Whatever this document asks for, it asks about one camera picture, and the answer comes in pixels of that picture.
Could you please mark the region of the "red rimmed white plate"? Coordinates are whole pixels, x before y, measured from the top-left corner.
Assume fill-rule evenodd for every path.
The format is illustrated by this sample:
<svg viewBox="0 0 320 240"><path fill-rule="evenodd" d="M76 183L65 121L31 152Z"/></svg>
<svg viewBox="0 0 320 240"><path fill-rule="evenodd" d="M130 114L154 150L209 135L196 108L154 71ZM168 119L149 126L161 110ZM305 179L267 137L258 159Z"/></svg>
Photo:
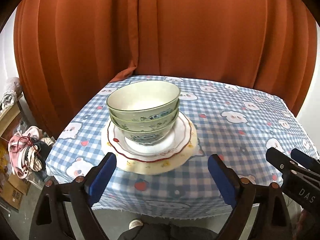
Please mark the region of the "red rimmed white plate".
<svg viewBox="0 0 320 240"><path fill-rule="evenodd" d="M101 145L129 160L154 163L180 153L191 139L189 119L180 112L169 133L153 145L141 145L127 139L111 121L101 131Z"/></svg>

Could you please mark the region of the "medium yellow floral plate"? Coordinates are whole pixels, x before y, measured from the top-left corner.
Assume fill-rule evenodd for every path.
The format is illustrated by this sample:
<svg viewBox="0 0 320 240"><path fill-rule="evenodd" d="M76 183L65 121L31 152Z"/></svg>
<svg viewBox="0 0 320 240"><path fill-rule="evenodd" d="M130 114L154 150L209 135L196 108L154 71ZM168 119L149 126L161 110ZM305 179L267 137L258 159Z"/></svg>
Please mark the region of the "medium yellow floral plate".
<svg viewBox="0 0 320 240"><path fill-rule="evenodd" d="M171 171L183 165L191 156L196 154L198 143L196 128L190 119L189 122L191 124L191 139L187 146L185 146L185 148L180 153L172 156L169 159L157 161L154 163L143 163L140 161L129 160L119 154L114 153L117 158L117 167L123 171L133 172L136 174L157 175ZM101 146L101 149L103 150L104 154L111 152L109 147Z"/></svg>

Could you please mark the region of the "blue patterned white bowl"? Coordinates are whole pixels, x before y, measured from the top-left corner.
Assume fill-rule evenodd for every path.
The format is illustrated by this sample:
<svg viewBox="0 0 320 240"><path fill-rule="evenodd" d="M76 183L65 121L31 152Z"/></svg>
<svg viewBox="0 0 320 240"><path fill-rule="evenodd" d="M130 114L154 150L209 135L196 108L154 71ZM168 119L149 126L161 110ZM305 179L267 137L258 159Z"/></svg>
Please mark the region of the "blue patterned white bowl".
<svg viewBox="0 0 320 240"><path fill-rule="evenodd" d="M178 105L180 89L166 81L140 81L115 90L107 98L114 116L127 121L146 121L161 118Z"/></svg>

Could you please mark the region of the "cardboard box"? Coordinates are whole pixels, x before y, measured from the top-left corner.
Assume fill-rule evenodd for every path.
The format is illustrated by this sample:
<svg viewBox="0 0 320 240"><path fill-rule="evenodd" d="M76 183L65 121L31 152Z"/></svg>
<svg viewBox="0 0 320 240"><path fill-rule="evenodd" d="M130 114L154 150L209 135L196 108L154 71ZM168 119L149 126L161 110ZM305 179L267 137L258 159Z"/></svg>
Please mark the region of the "cardboard box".
<svg viewBox="0 0 320 240"><path fill-rule="evenodd" d="M29 192L31 183L11 174L7 180L1 181L1 200L10 208L19 211L24 196Z"/></svg>

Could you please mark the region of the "pile of clothes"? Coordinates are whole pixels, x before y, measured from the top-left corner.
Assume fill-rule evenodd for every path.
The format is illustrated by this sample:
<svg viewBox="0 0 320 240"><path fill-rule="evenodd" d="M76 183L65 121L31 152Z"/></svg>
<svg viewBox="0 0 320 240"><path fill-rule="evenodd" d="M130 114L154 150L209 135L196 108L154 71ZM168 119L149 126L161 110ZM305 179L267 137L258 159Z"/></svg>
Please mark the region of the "pile of clothes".
<svg viewBox="0 0 320 240"><path fill-rule="evenodd" d="M25 179L34 173L44 180L46 159L54 144L55 139L36 126L29 127L24 133L16 132L8 143L13 174Z"/></svg>

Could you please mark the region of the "white shoe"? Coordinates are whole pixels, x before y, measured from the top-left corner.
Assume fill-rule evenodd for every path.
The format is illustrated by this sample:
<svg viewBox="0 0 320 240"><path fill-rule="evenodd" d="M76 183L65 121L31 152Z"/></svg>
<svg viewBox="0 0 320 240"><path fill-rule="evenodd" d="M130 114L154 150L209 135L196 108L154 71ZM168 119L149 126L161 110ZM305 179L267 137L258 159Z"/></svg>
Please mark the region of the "white shoe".
<svg viewBox="0 0 320 240"><path fill-rule="evenodd" d="M129 230L143 225L144 223L140 219L134 219L129 223Z"/></svg>

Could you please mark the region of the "wooden shelf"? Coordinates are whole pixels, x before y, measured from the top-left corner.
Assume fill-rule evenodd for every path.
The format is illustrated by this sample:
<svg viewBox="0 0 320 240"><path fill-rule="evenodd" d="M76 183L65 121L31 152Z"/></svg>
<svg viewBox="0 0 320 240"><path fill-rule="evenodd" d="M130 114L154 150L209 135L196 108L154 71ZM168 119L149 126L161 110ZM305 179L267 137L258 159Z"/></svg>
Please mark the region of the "wooden shelf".
<svg viewBox="0 0 320 240"><path fill-rule="evenodd" d="M20 103L23 94L21 94L17 101L10 107L6 108L0 116L0 136L5 132L12 121L18 116L23 110Z"/></svg>

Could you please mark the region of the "blue checkered bear tablecloth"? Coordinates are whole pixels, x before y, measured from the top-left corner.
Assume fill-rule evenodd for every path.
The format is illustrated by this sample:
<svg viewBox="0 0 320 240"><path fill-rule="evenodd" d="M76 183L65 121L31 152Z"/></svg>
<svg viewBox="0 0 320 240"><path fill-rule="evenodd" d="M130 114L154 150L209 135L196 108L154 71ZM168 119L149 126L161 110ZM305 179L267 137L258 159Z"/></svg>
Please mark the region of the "blue checkered bear tablecloth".
<svg viewBox="0 0 320 240"><path fill-rule="evenodd" d="M103 87L65 127L47 161L47 172L60 183L84 176L114 151L119 137L108 138L106 100L115 90L148 77L133 76ZM211 178L207 160L217 154L238 176L254 184L281 183L281 173L265 158L274 147L289 155L296 148L319 158L316 146L285 102L254 89L209 80L165 77L181 90L180 111L193 123L194 155L180 167L170 159L160 163L166 172L137 174L133 158L119 156L117 168L95 209L125 210L153 217L195 219L228 212Z"/></svg>

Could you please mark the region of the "orange curtain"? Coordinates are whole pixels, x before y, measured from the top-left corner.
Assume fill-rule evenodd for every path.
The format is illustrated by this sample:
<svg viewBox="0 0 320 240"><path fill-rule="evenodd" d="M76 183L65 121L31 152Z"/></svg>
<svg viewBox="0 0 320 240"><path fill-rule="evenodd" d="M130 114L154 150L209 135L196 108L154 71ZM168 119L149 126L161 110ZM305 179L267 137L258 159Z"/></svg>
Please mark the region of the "orange curtain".
<svg viewBox="0 0 320 240"><path fill-rule="evenodd" d="M57 137L104 85L132 74L254 88L297 114L317 30L301 0L23 0L14 48L29 108Z"/></svg>

